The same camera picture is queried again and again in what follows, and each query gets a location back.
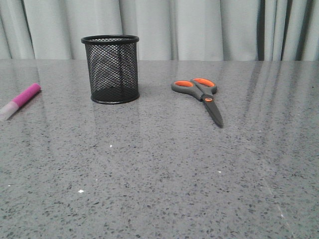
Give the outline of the grey orange scissors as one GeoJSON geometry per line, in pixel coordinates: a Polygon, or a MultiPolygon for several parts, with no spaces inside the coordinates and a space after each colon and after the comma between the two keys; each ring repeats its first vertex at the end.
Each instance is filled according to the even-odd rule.
{"type": "Polygon", "coordinates": [[[212,120],[217,126],[223,128],[222,115],[214,101],[217,85],[205,78],[194,78],[190,81],[180,80],[171,84],[171,89],[178,93],[188,94],[203,102],[212,120]]]}

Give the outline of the pink highlighter pen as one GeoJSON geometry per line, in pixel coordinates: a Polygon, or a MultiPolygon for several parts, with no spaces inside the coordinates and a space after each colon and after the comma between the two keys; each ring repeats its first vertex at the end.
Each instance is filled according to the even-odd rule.
{"type": "Polygon", "coordinates": [[[13,98],[0,110],[0,120],[4,121],[9,119],[17,110],[24,106],[31,98],[33,98],[41,90],[41,86],[33,83],[23,92],[13,98]]]}

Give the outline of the black mesh pen cup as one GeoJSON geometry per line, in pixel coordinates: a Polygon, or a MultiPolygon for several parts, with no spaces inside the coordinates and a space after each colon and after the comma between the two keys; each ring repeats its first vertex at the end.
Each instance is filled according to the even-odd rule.
{"type": "Polygon", "coordinates": [[[139,94],[137,43],[134,35],[95,35],[81,39],[85,45],[91,100],[122,104],[139,94]]]}

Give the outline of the light grey curtain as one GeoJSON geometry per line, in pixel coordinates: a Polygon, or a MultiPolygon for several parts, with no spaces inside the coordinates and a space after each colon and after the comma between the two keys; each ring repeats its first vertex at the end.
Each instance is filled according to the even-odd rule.
{"type": "Polygon", "coordinates": [[[316,61],[316,0],[3,0],[1,59],[84,59],[81,39],[138,36],[141,60],[316,61]]]}

